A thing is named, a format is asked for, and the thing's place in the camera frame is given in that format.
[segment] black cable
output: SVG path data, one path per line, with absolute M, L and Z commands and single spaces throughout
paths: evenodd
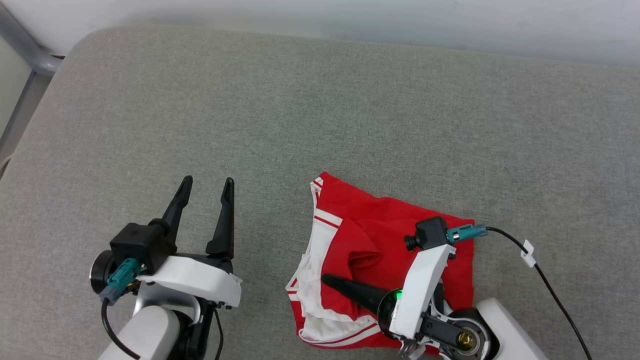
M 216 360 L 220 358 L 220 354 L 222 353 L 222 344 L 224 342 L 225 337 L 222 335 L 222 324 L 220 324 L 220 318 L 218 317 L 218 310 L 216 310 L 215 306 L 213 307 L 213 313 L 216 314 L 216 322 L 218 323 L 218 330 L 220 331 L 220 343 L 218 343 L 218 352 L 216 353 Z
M 113 332 L 111 325 L 109 325 L 109 320 L 107 319 L 108 305 L 109 305 L 109 299 L 104 299 L 104 301 L 102 302 L 102 309 L 100 310 L 100 316 L 102 317 L 102 324 L 104 325 L 104 329 L 107 330 L 107 335 L 109 335 L 109 337 L 111 338 L 111 341 L 113 341 L 113 343 L 117 345 L 120 348 L 120 350 L 124 351 L 125 354 L 127 354 L 128 356 L 131 356 L 135 360 L 139 360 L 140 355 L 136 354 L 135 352 L 131 351 L 131 349 L 126 347 L 120 341 L 120 339 L 118 339 L 118 336 L 116 336 L 116 334 Z
M 527 251 L 527 249 L 525 249 L 524 246 L 518 240 L 516 240 L 516 238 L 514 238 L 511 235 L 509 235 L 507 232 L 502 231 L 500 229 L 497 229 L 495 227 L 489 227 L 489 226 L 486 227 L 486 230 L 487 231 L 493 231 L 495 233 L 499 233 L 499 234 L 503 235 L 504 237 L 508 238 L 509 240 L 513 241 L 516 245 L 518 245 L 518 247 L 521 248 L 522 251 L 524 251 L 525 254 L 529 253 Z M 580 341 L 580 345 L 582 345 L 582 349 L 584 350 L 584 354 L 587 355 L 587 359 L 592 360 L 591 354 L 589 353 L 589 349 L 587 348 L 587 345 L 584 343 L 584 340 L 582 339 L 582 335 L 580 335 L 580 331 L 578 331 L 578 328 L 573 323 L 573 319 L 571 319 L 571 316 L 569 316 L 569 313 L 567 312 L 567 310 L 564 308 L 564 306 L 560 302 L 560 299 L 556 295 L 556 292 L 551 288 L 551 284 L 549 284 L 549 281 L 547 280 L 547 277 L 545 276 L 545 274 L 542 273 L 542 269 L 540 269 L 540 266 L 538 266 L 537 263 L 534 264 L 533 266 L 538 271 L 538 274 L 540 274 L 540 277 L 542 278 L 542 281 L 547 286 L 547 289 L 551 293 L 551 296 L 553 296 L 554 300 L 556 301 L 556 304 L 558 304 L 558 306 L 560 307 L 560 310 L 562 310 L 562 312 L 564 314 L 564 317 L 566 317 L 566 319 L 569 321 L 569 324 L 573 328 L 573 331 L 575 332 L 575 335 L 578 337 L 578 340 Z

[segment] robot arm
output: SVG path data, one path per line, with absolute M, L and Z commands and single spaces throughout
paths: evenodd
M 332 275 L 324 275 L 322 281 L 376 314 L 383 332 L 402 343 L 403 359 L 415 360 L 429 346 L 447 360 L 547 360 L 496 299 L 462 311 L 451 311 L 446 305 L 440 277 L 447 259 L 455 256 L 452 245 L 486 234 L 483 225 L 447 229 L 442 218 L 431 218 L 416 224 L 415 236 L 405 238 L 409 251 L 417 247 L 421 251 L 402 289 L 388 291 Z M 376 299 L 378 305 L 363 299 Z
M 189 201 L 191 176 L 184 178 L 162 219 L 128 224 L 109 243 L 111 250 L 94 261 L 90 280 L 103 302 L 102 321 L 112 343 L 101 360 L 194 359 L 204 357 L 212 318 L 222 328 L 217 309 L 240 303 L 241 282 L 233 274 L 234 182 L 228 178 L 222 210 L 206 255 L 177 253 L 175 239 L 182 209 Z M 137 296 L 133 317 L 116 336 L 106 319 L 107 306 L 122 295 Z M 193 315 L 169 310 L 187 307 Z

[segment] white stripe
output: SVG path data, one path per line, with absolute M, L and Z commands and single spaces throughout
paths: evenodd
M 316 215 L 316 210 L 318 207 L 318 199 L 317 197 L 320 196 L 322 188 L 314 183 L 311 183 L 311 197 L 314 200 L 314 216 Z
M 297 274 L 298 274 L 298 269 L 296 269 L 296 272 L 293 273 L 293 276 L 291 277 L 291 280 L 289 280 L 289 282 L 287 283 L 287 286 L 285 287 L 285 289 L 287 290 L 298 289 L 297 286 L 295 288 L 293 287 L 293 282 L 296 280 Z
M 345 347 L 347 345 L 353 345 L 355 343 L 357 343 L 358 341 L 362 341 L 366 338 L 368 338 L 369 336 L 374 336 L 375 334 L 380 332 L 380 327 L 379 326 L 374 326 L 371 329 L 367 329 L 363 332 L 361 332 L 360 334 L 353 336 L 352 338 L 346 339 L 344 341 L 340 341 L 338 343 L 332 343 L 332 344 L 314 344 L 315 346 L 318 347 Z
M 316 209 L 316 213 L 314 215 L 338 226 L 342 224 L 341 218 L 335 216 L 334 214 L 327 213 L 324 210 Z

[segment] white plastic housing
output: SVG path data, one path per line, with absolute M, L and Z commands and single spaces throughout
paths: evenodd
M 420 251 L 404 278 L 402 297 L 396 302 L 389 331 L 413 339 L 420 329 L 422 318 L 433 296 L 440 276 L 447 266 L 449 254 L 455 253 L 451 245 L 441 245 Z
M 178 338 L 180 322 L 173 311 L 147 306 L 138 311 L 118 333 L 118 339 L 144 360 L 165 360 Z M 99 360 L 131 360 L 113 342 Z
M 140 275 L 137 279 L 154 281 L 166 288 L 210 301 L 224 302 L 226 306 L 240 305 L 240 278 L 191 258 L 169 256 L 154 275 Z
M 548 360 L 498 300 L 480 301 L 476 308 L 500 343 L 494 360 Z

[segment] red cloth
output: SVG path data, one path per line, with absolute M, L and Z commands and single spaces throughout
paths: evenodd
M 317 208 L 342 218 L 342 223 L 329 246 L 322 274 L 333 274 L 380 288 L 402 288 L 404 277 L 416 252 L 408 252 L 404 236 L 415 233 L 415 223 L 441 216 L 447 227 L 474 224 L 437 211 L 423 209 L 388 197 L 377 198 L 347 184 L 329 173 L 322 173 L 322 196 Z M 471 307 L 474 297 L 472 240 L 457 243 L 456 259 L 451 259 L 442 274 L 445 299 L 453 310 Z M 369 312 L 333 288 L 321 285 L 325 309 L 349 315 L 352 319 Z M 370 346 L 397 347 L 397 342 Z

